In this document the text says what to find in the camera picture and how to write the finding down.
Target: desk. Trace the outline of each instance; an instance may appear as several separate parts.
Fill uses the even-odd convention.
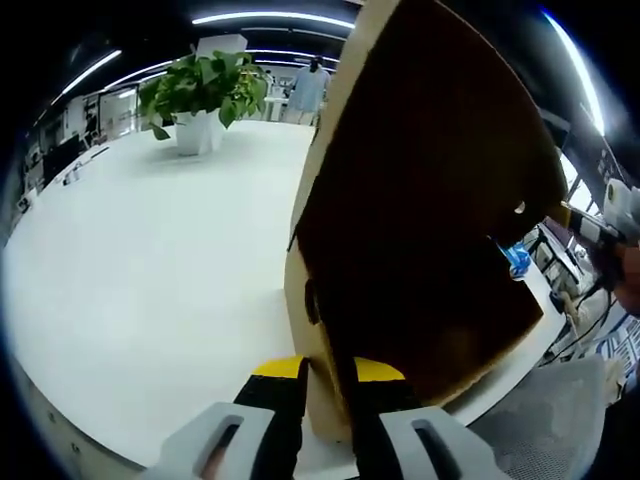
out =
[[[231,401],[257,365],[293,354],[284,262],[313,133],[236,122],[220,151],[188,158],[174,140],[137,133],[110,142],[77,182],[42,192],[4,253],[8,335],[27,375],[78,429],[151,465],[164,438]],[[542,275],[532,269],[526,281],[545,316],[451,406],[465,424],[562,328]],[[319,441],[307,421],[303,436],[296,479],[357,473],[348,445]]]

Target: person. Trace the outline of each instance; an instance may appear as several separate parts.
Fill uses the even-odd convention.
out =
[[[330,80],[329,73],[322,68],[322,57],[315,57],[309,66],[298,70],[289,87],[285,122],[311,125]]]

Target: cable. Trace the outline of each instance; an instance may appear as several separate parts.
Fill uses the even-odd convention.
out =
[[[606,319],[607,316],[609,315],[609,312],[611,311],[611,292],[609,292],[607,290],[607,294],[609,297],[609,300],[607,301],[607,308],[605,309],[604,313],[602,314],[602,316],[600,318],[598,318],[598,320],[596,320],[595,322],[593,322],[593,325],[591,325],[586,332],[584,332],[580,337],[576,338],[573,342],[571,342],[569,345],[567,345],[566,347],[564,347],[562,350],[560,350],[558,353],[556,353],[554,355],[554,357],[549,360],[546,363],[543,363],[542,365],[540,365],[541,367],[546,367],[547,365],[549,365],[550,363],[553,363],[557,360],[557,358],[562,355],[564,352],[566,352],[567,350],[569,350],[571,347],[573,347],[576,343],[578,343],[580,340],[582,340],[584,337],[586,337],[587,335],[589,335],[594,328],[596,328],[596,325],[598,325],[600,322],[602,322],[602,320]],[[588,297],[584,297],[582,298],[582,300],[580,300],[580,302],[578,302],[578,307],[580,306],[580,304]]]

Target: blue object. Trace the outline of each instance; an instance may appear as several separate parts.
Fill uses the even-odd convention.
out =
[[[321,66],[318,66],[313,73],[309,67],[302,67],[296,73],[295,90],[289,97],[288,108],[305,113],[316,113],[320,110],[324,91],[329,86],[330,80],[331,76]]]
[[[509,273],[514,280],[521,280],[531,265],[531,256],[524,246],[524,243],[518,242],[511,248],[502,248],[498,245],[500,251],[507,257],[511,267]]]

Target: window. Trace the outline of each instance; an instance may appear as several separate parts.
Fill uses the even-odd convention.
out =
[[[569,205],[577,208],[578,210],[582,210],[586,212],[591,204],[591,192],[587,188],[587,185],[580,180],[578,184],[578,188],[576,191],[569,197]]]
[[[564,153],[560,153],[560,163],[562,164],[562,170],[564,171],[564,176],[567,179],[567,187],[571,187],[573,182],[575,182],[576,178],[578,178],[578,172],[573,168],[573,165],[569,161],[569,159],[564,155]]]

